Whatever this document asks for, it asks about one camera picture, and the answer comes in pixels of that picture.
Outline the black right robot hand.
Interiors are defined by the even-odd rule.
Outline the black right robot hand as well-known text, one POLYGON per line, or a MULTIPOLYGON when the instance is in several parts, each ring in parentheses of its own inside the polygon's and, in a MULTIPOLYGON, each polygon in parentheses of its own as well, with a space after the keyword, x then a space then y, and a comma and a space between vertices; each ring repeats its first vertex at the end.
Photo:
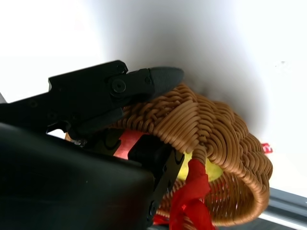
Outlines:
POLYGON ((141 136, 115 157, 123 108, 174 89, 183 70, 130 72, 120 60, 49 78, 44 94, 0 106, 3 230, 145 230, 175 182, 182 153, 141 136))

